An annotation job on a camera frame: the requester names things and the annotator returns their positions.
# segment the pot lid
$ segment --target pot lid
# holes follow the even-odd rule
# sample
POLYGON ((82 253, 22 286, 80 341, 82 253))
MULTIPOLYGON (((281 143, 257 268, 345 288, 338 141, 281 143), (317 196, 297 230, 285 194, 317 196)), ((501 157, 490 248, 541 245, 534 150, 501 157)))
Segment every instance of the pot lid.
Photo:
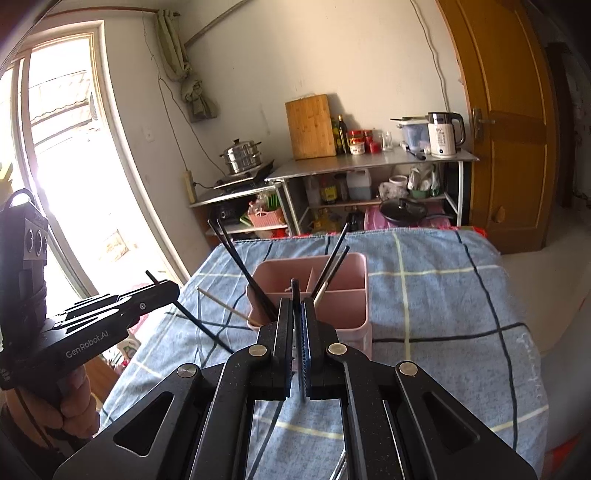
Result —
POLYGON ((379 205, 379 212, 394 223, 418 223, 427 214, 427 207, 407 199, 385 200, 379 205))
POLYGON ((223 151, 223 154, 229 154, 229 153, 236 153, 240 150, 242 150, 243 147, 254 147, 256 146, 256 143, 253 140, 247 140, 245 142, 241 142, 239 138, 237 138, 236 140, 234 140, 234 144, 231 147, 228 147, 227 149, 225 149, 223 151))
POLYGON ((429 123, 427 117, 425 116, 403 116, 400 120, 397 119, 390 119, 398 121, 398 124, 402 127, 405 125, 421 125, 429 123))

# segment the chopstick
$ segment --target chopstick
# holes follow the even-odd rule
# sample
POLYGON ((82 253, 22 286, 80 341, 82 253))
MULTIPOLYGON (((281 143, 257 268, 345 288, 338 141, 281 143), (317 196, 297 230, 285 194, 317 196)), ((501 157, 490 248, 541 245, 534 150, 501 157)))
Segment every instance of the chopstick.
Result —
POLYGON ((217 220, 217 225, 220 228, 220 230, 222 231, 224 238, 226 239, 226 243, 224 246, 226 247, 226 249, 230 248, 232 250, 232 252, 234 253, 233 259, 238 264, 238 267, 242 270, 242 272, 244 273, 244 276, 248 280, 248 283, 250 284, 250 286, 254 290, 257 300, 261 303, 261 306, 263 307, 263 309, 267 313, 267 316, 269 316, 269 314, 271 315, 271 316, 269 316, 269 320, 272 322, 277 320, 277 317, 279 315, 279 309, 277 307, 275 307, 275 304, 271 301, 271 299, 267 296, 267 294, 263 291, 263 289, 259 286, 259 284, 256 283, 255 279, 252 278, 252 275, 246 269, 246 266, 242 262, 240 255, 238 255, 238 252, 236 251, 236 248, 234 247, 234 243, 232 243, 232 239, 228 235, 228 232, 226 232, 226 229, 224 228, 224 226, 222 225, 222 223, 220 222, 219 219, 217 220))
MULTIPOLYGON (((149 276, 150 280, 155 284, 158 285, 160 282, 158 280, 156 280, 156 277, 154 277, 149 270, 146 270, 146 275, 149 276)), ((205 333, 205 335, 207 335, 209 338, 211 338, 211 340, 213 340, 213 343, 216 345, 219 345, 220 347, 222 347, 226 352, 228 353, 234 353, 234 350, 232 350, 230 347, 228 347, 228 345, 226 345, 224 342, 222 342, 218 337, 216 337, 213 332, 208 329, 202 322, 201 320, 199 320, 198 318, 195 317, 195 315, 193 315, 190 311, 188 311, 185 307, 183 307, 183 305, 178 301, 175 300, 173 302, 173 305, 178 308, 181 313, 183 315, 185 315, 185 317, 187 317, 189 320, 191 320, 198 329, 200 329, 203 333, 205 333)))
POLYGON ((236 248, 234 247, 234 244, 232 243, 232 240, 228 235, 228 232, 226 232, 226 229, 218 220, 217 225, 222 232, 220 234, 220 232, 217 231, 217 228, 211 220, 208 220, 207 222, 209 226, 212 228, 213 232, 216 234, 218 240, 220 240, 220 243, 226 248, 232 259, 236 262, 236 265, 238 265, 238 268, 240 268, 240 270, 246 277, 246 280, 248 281, 248 284, 251 286, 256 299, 261 304, 261 307, 265 311, 265 314, 267 314, 267 316, 269 317, 269 320, 271 322, 277 320, 279 310, 277 309, 277 307, 275 307, 273 302, 269 299, 269 297, 265 294, 265 292, 262 290, 259 284, 256 283, 255 279, 252 278, 249 271, 246 269, 244 263, 242 262, 242 259, 240 258, 240 255, 238 255, 238 252, 236 251, 236 248))
POLYGON ((227 305, 226 303, 222 302, 219 298, 214 297, 207 290, 203 290, 201 287, 197 287, 197 291, 199 293, 203 293, 208 299, 213 300, 215 303, 217 303, 218 305, 221 305, 227 311, 232 312, 234 315, 236 315, 237 317, 240 317, 242 320, 246 320, 247 322, 250 322, 250 320, 248 319, 248 317, 246 315, 244 315, 243 313, 239 312, 236 309, 233 309, 232 307, 230 307, 230 305, 227 305))
POLYGON ((314 308, 316 308, 318 306, 318 304, 320 303, 320 300, 322 300, 324 292, 329 287, 330 282, 332 282, 332 279, 335 277, 337 270, 339 269, 341 263, 343 263, 343 260, 345 259, 345 256, 347 255, 348 252, 349 252, 349 245, 347 245, 345 247, 345 249, 343 250, 343 252, 339 255, 339 257, 335 263, 335 266, 332 268, 332 270, 330 270, 329 276, 326 278, 326 281, 320 287, 320 290, 316 294, 316 297, 312 297, 312 298, 314 298, 314 308))
POLYGON ((338 253, 339 248, 340 248, 340 244, 343 243, 343 240, 345 239, 345 235, 349 231, 349 228, 350 228, 349 222, 345 222, 345 226, 343 227, 343 231, 340 233, 339 239, 336 242, 335 249, 330 254, 329 259, 326 261, 326 264, 324 265, 324 268, 322 269, 322 272, 320 273, 320 276, 318 277, 318 280, 316 281, 316 285, 314 285, 314 288, 312 289, 312 294, 310 295, 310 297, 315 298, 316 295, 318 294, 318 291, 322 287, 322 284, 324 283, 324 278, 327 275, 327 273, 329 272, 330 265, 335 260, 336 254, 338 253))

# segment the hanging cloth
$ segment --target hanging cloth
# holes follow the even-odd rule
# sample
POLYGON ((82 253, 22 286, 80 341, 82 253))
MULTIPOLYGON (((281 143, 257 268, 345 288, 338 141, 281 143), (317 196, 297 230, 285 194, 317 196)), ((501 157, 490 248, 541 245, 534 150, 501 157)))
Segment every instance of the hanging cloth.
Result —
POLYGON ((172 11, 159 10, 156 14, 156 37, 167 77, 182 82, 181 97, 188 104, 191 121, 215 118, 217 112, 214 104, 203 93, 202 81, 189 63, 187 51, 178 37, 172 11))

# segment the electric kettle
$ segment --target electric kettle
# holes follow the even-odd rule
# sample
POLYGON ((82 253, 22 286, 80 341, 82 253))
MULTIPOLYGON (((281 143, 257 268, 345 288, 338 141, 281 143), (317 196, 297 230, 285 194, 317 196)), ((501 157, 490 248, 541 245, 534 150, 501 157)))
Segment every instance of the electric kettle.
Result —
POLYGON ((466 128, 464 119, 459 113, 429 112, 429 141, 431 143, 431 155, 438 158, 451 158, 458 152, 460 145, 466 141, 466 128), (460 124, 462 138, 456 141, 456 131, 452 121, 460 124))

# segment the pink basket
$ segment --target pink basket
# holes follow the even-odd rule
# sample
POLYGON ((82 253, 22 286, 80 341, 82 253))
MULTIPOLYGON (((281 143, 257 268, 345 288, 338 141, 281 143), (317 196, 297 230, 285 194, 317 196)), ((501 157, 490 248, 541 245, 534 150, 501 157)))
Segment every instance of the pink basket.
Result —
MULTIPOLYGON (((292 278, 300 282, 301 297, 309 297, 328 257, 266 260, 257 266, 252 276, 271 301, 279 306, 282 298, 291 296, 292 278)), ((339 341, 362 351, 371 359, 372 329, 367 284, 365 255, 349 253, 316 308, 316 317, 335 327, 339 341)), ((250 286, 246 288, 246 295, 251 302, 248 326, 258 330, 269 320, 250 286)))
POLYGON ((256 215, 249 215, 252 225, 256 227, 285 225, 283 211, 278 208, 274 212, 259 212, 256 215))

